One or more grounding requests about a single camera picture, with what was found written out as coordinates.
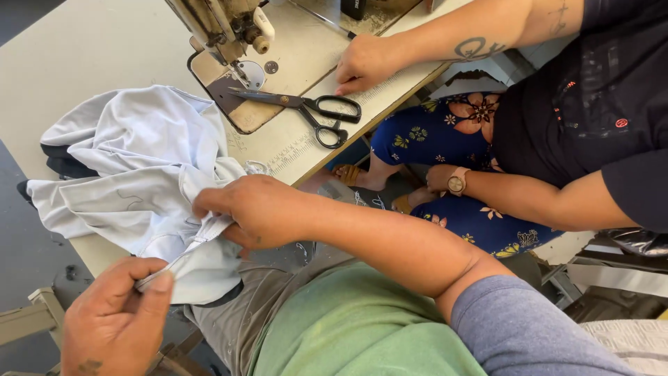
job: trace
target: white garment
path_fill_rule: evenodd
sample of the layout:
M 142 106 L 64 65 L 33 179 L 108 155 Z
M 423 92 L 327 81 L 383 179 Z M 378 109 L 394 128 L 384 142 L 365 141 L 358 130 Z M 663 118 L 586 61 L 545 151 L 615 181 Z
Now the white garment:
M 203 188 L 246 175 L 228 157 L 212 101 L 166 86 L 115 90 L 74 108 L 41 143 L 71 145 L 67 152 L 100 174 L 28 182 L 48 230 L 98 233 L 131 254 L 170 262 L 172 304 L 206 304 L 239 283 L 240 247 L 219 237 L 231 218 L 200 221 L 191 210 Z

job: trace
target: tattoo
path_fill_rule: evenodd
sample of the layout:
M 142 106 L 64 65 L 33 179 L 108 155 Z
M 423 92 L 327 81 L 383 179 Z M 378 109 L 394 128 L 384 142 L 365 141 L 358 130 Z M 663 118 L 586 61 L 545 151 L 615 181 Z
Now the tattoo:
M 78 369 L 82 375 L 97 376 L 100 367 L 102 367 L 102 362 L 94 361 L 93 359 L 88 359 L 86 360 L 86 362 L 80 364 Z
M 550 34 L 557 35 L 566 28 L 566 23 L 564 22 L 564 13 L 566 13 L 567 10 L 568 7 L 566 6 L 566 0 L 562 0 L 561 8 L 557 9 L 556 11 L 547 13 L 549 15 L 559 13 L 559 19 L 557 19 L 556 23 L 550 27 Z
M 461 56 L 456 59 L 445 59 L 445 62 L 449 63 L 461 63 L 461 62 L 472 62 L 474 60 L 481 60 L 484 58 L 489 58 L 490 56 L 496 54 L 497 52 L 503 51 L 506 45 L 498 45 L 494 43 L 489 47 L 489 50 L 484 54 L 478 54 L 482 49 L 485 48 L 487 44 L 487 39 L 483 37 L 473 37 L 469 38 L 462 43 L 459 43 L 455 47 L 455 54 Z

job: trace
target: floral leggings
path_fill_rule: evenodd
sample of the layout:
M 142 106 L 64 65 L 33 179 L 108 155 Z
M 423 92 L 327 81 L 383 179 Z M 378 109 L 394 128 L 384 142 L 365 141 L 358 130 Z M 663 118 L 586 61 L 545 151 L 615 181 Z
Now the floral leggings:
M 380 124 L 371 151 L 389 165 L 447 163 L 502 173 L 490 144 L 501 95 L 457 94 L 399 111 Z M 468 196 L 448 194 L 418 205 L 411 215 L 447 228 L 497 258 L 531 250 L 563 233 L 511 217 Z

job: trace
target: black top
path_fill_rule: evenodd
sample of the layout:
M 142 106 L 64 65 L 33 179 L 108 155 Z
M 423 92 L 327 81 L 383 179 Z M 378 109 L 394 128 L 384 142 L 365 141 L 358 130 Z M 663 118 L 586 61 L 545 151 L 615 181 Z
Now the black top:
M 668 233 L 668 0 L 585 0 L 580 36 L 494 122 L 506 172 L 561 188 L 602 170 L 633 221 Z

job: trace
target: rose gold watch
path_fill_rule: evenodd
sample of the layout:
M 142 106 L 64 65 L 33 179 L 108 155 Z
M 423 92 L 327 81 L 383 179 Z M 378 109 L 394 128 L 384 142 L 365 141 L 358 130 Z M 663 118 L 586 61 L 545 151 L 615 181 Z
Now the rose gold watch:
M 466 177 L 464 176 L 466 171 L 471 171 L 471 169 L 457 167 L 455 172 L 453 172 L 448 179 L 448 191 L 455 196 L 461 197 L 466 189 Z

